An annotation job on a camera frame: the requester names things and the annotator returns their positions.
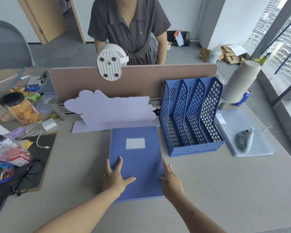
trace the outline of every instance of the desk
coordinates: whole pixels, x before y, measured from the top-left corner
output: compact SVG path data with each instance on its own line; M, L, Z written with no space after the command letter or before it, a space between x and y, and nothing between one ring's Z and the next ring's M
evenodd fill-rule
M35 69L39 73L44 69ZM10 82L3 82L0 90ZM246 106L255 124L263 124ZM77 114L57 120L58 135L42 188L7 199L0 213L0 233L31 233L56 215L94 197L100 190L110 131L71 133ZM15 122L3 124L15 128ZM172 163L187 197L229 233L253 233L291 227L291 156L265 131L275 155L235 158L226 144L217 152L170 158L161 128L162 156ZM94 232L187 232L165 199L112 204Z

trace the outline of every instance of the eyeglasses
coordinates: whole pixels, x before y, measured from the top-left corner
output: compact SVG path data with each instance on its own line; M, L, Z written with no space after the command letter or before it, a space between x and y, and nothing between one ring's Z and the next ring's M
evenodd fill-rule
M48 76L49 76L49 73L48 73L47 70L45 70L45 71L44 71L44 74L41 75L41 77L40 77L40 81L41 81L41 83L44 83L44 82L46 81L46 79L47 79Z
M34 158L27 166L25 174L15 183L11 194L17 194L17 197L26 193L32 185L32 181L27 177L39 173L44 167L40 159Z

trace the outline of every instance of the dark gray dress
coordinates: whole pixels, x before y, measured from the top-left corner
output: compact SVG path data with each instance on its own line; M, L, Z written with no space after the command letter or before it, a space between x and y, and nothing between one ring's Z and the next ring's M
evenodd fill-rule
M128 65L154 65L149 48L151 32L162 35L171 26L158 0L137 0L130 29L121 15L116 0L95 0L88 34L100 42L107 39L129 56Z

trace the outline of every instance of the brown partition panel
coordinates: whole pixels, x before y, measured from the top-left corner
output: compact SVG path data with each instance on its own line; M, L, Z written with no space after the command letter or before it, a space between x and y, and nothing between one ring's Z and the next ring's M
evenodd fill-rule
M78 97L82 90L100 90L109 98L161 97L165 80L214 77L216 64L125 66L117 81L107 81L98 68L56 68L50 70L59 101Z

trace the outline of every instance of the ruler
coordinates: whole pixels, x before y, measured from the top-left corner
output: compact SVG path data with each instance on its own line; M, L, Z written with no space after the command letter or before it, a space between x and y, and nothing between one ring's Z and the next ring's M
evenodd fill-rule
M15 78L14 82L8 87L9 89L12 89L13 87L17 87L21 81L21 77L27 75L31 68L25 68L21 73L18 74L17 78Z

